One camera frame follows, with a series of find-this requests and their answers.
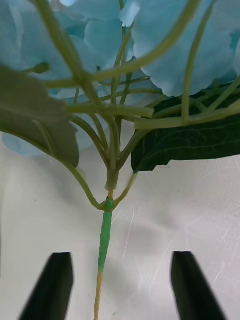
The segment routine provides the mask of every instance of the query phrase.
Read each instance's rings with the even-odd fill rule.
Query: blue hydrangea petal
[[[220,29],[240,31],[240,1],[217,0],[213,8],[213,18]]]
[[[234,68],[236,70],[237,75],[240,75],[240,41],[236,46],[235,56],[234,56]]]
[[[161,43],[177,21],[186,3],[186,0],[143,0],[132,30],[133,51],[137,58]],[[195,17],[173,47],[155,62],[142,68],[143,72],[150,76],[152,82],[167,96],[180,96],[183,93],[188,55],[198,26],[209,5],[209,0],[202,0]],[[211,18],[198,48],[190,94],[196,94],[209,87],[213,80],[222,77],[232,66],[233,52],[230,45],[230,35],[219,32]]]
[[[119,17],[119,0],[78,0],[65,8],[70,15],[83,15],[87,18],[99,20],[117,19]]]
[[[10,67],[19,67],[17,28],[7,0],[2,0],[0,5],[0,39],[0,62]]]
[[[130,27],[140,11],[140,3],[137,0],[128,0],[119,14],[123,27]]]
[[[101,69],[115,64],[122,44],[122,24],[119,19],[92,21],[85,29],[84,41]],[[133,42],[127,47],[127,60],[133,57]]]
[[[23,13],[21,22],[24,30],[21,40],[21,65],[23,68],[30,68],[39,63],[47,62],[50,65],[50,71],[39,75],[39,78],[60,79],[71,77],[71,71],[52,43],[39,15],[36,12]],[[85,69],[94,72],[96,65],[84,41],[73,35],[71,35],[71,39]]]

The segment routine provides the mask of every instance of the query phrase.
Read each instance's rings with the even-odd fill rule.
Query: hydrangea
[[[114,66],[122,43],[122,26],[131,29],[126,61],[138,59],[153,50],[176,23],[187,0],[49,0],[52,10],[70,36],[84,68],[95,73]],[[131,89],[160,88],[168,96],[183,93],[189,52],[197,29],[212,0],[201,0],[193,19],[178,41],[160,58],[133,73],[133,79],[149,76],[150,80],[131,84]],[[216,0],[197,51],[190,93],[208,88],[216,79],[225,84],[240,73],[240,2]],[[45,26],[29,0],[2,0],[0,10],[0,61],[17,70],[25,70],[47,62],[50,70],[32,75],[42,80],[71,77],[71,72],[53,45]],[[95,84],[97,94],[110,94],[110,87]],[[75,89],[50,90],[57,99],[73,101]],[[151,95],[131,94],[127,105],[140,104]],[[87,98],[80,92],[78,101]],[[93,127],[87,116],[84,117]],[[91,145],[85,132],[78,130],[80,151]],[[40,151],[22,140],[3,135],[10,149],[24,155]]]

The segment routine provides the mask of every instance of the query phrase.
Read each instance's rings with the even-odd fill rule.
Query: wrapped stem
[[[100,308],[100,296],[101,296],[101,287],[103,282],[103,272],[104,265],[107,258],[111,226],[112,226],[112,215],[114,202],[112,199],[113,191],[109,191],[108,197],[105,202],[105,211],[103,214],[103,221],[101,226],[101,235],[100,235],[100,247],[99,247],[99,257],[98,257],[98,273],[96,281],[96,298],[94,306],[94,320],[99,319],[99,308]]]

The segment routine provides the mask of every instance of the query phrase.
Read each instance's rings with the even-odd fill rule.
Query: green floral tape
[[[100,248],[99,248],[99,258],[98,258],[98,270],[103,272],[105,261],[107,258],[110,234],[111,234],[111,225],[112,225],[112,215],[113,215],[113,200],[106,198],[105,207],[106,210],[103,214],[103,221],[101,226],[101,235],[100,235]]]

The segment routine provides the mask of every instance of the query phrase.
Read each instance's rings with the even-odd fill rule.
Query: white surface
[[[6,150],[0,153],[5,157]],[[9,179],[2,208],[0,319],[17,319],[50,254],[70,251],[75,285],[67,320],[92,320],[102,213],[56,161],[7,154],[11,164],[1,166],[1,176],[7,171]],[[103,201],[106,172],[94,147],[80,164]],[[118,195],[129,172],[130,162],[120,172]],[[238,320],[239,185],[238,156],[172,162],[140,173],[113,215],[99,320],[177,320],[170,262],[173,251],[186,250],[196,255],[228,319]]]

